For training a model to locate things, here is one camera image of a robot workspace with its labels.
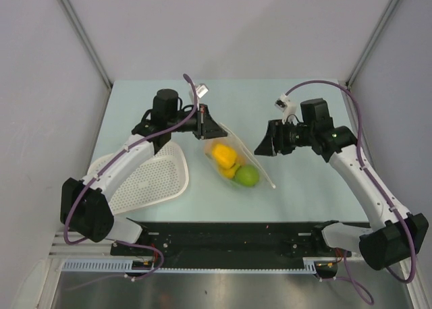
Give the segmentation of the green fake apple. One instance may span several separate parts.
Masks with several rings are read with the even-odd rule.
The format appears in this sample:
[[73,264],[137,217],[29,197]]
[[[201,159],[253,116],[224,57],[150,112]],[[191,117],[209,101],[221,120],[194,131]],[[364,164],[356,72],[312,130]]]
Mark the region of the green fake apple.
[[243,165],[240,166],[234,176],[234,181],[237,184],[246,187],[253,187],[259,183],[260,174],[258,169],[254,165]]

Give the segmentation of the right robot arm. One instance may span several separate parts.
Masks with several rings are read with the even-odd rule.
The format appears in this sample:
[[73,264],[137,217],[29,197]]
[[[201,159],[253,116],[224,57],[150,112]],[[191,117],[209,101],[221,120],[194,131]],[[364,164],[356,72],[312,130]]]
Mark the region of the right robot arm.
[[311,99],[300,104],[302,121],[294,123],[297,106],[287,97],[277,99],[281,119],[270,120],[255,155],[288,155],[309,146],[347,183],[369,220],[368,229],[328,221],[315,227],[311,247],[319,256],[335,248],[360,254],[374,270],[416,256],[429,222],[421,213],[412,214],[401,204],[367,161],[357,139],[346,126],[335,127],[327,102]]

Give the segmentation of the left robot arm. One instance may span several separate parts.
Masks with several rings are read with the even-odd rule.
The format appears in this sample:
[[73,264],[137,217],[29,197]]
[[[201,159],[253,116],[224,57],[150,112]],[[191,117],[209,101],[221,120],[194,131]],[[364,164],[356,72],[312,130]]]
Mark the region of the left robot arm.
[[149,238],[142,225],[117,218],[109,207],[116,190],[144,162],[150,160],[171,140],[175,132],[191,132],[199,140],[224,138],[227,132],[211,117],[208,106],[199,99],[208,91],[204,84],[192,85],[192,103],[184,106],[173,89],[161,89],[134,127],[124,145],[96,171],[82,179],[67,179],[61,188],[60,221],[68,245],[77,244],[68,237],[70,230],[82,235],[82,241],[108,239],[124,242],[133,254],[145,253]]

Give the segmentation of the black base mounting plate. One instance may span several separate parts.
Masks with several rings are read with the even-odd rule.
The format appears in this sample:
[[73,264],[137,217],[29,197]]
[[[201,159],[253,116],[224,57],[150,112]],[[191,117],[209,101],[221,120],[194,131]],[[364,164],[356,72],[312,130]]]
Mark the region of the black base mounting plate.
[[171,263],[270,262],[277,266],[305,258],[333,260],[337,252],[319,240],[322,222],[194,223],[142,222],[139,248],[116,244],[112,256],[152,256],[160,250]]

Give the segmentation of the aluminium frame post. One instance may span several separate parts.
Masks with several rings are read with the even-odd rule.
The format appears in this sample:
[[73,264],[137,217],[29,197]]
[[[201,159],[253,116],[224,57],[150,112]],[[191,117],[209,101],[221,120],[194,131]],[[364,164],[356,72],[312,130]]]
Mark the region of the aluminium frame post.
[[389,0],[344,84],[351,89],[402,0]]
[[108,91],[111,91],[113,88],[113,83],[109,79],[108,73],[103,66],[97,51],[92,44],[92,41],[90,37],[87,34],[87,31],[85,30],[80,17],[78,16],[76,9],[74,8],[71,0],[57,0],[60,8],[63,10],[68,22],[70,23],[70,26],[72,27],[72,30],[76,34],[78,41],[82,45],[82,48],[84,49],[84,52],[86,53],[87,57],[89,58],[90,62],[92,63],[92,66],[94,67],[98,77],[102,80],[105,87],[108,89]]

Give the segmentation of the right aluminium frame post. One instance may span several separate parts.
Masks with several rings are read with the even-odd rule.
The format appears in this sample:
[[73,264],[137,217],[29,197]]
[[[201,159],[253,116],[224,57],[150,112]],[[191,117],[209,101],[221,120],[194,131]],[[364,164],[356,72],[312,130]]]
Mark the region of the right aluminium frame post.
[[351,89],[402,0],[389,0],[344,84]]

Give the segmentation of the white perforated plastic basket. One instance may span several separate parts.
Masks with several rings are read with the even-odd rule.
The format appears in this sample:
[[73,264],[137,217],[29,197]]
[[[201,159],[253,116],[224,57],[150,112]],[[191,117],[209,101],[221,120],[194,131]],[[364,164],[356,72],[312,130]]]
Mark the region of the white perforated plastic basket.
[[180,146],[170,141],[123,182],[109,184],[103,195],[113,215],[120,215],[177,198],[188,184],[186,157]]

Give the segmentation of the clear zip top bag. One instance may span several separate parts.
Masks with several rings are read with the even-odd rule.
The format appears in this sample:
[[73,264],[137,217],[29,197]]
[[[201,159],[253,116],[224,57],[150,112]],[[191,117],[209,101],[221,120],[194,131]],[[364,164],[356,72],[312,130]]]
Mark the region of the clear zip top bag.
[[219,126],[227,136],[207,140],[203,147],[204,155],[218,176],[235,189],[276,189],[269,174],[245,143],[223,123]]

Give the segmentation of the left aluminium frame post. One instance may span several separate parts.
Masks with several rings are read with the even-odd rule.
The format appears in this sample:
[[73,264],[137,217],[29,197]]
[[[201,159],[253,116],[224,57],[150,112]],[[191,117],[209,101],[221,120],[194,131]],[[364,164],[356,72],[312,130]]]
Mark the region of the left aluminium frame post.
[[63,10],[68,22],[70,23],[70,26],[72,27],[72,30],[76,34],[78,41],[82,45],[82,48],[84,49],[84,52],[86,53],[87,57],[89,58],[90,62],[92,63],[92,66],[94,67],[98,77],[102,80],[105,87],[108,89],[108,91],[111,91],[113,88],[113,83],[109,79],[108,73],[103,66],[97,51],[92,44],[92,41],[90,37],[87,34],[87,31],[85,30],[80,17],[78,16],[76,9],[74,8],[71,0],[57,0],[60,8]]

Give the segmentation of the yellow fake banana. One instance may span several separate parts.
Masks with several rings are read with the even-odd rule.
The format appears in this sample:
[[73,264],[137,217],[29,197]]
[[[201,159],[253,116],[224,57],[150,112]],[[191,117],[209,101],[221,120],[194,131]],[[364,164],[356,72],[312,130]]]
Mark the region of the yellow fake banana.
[[236,175],[237,170],[239,170],[239,168],[241,168],[240,164],[235,163],[232,167],[230,167],[229,169],[223,168],[223,167],[219,167],[219,173],[227,179],[233,179]]

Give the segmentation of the yellow fake bell pepper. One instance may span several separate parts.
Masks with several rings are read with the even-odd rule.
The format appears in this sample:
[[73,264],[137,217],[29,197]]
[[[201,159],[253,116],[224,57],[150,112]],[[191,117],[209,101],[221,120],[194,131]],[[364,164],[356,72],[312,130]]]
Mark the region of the yellow fake bell pepper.
[[215,144],[211,150],[211,156],[220,167],[229,169],[237,159],[237,152],[230,146]]

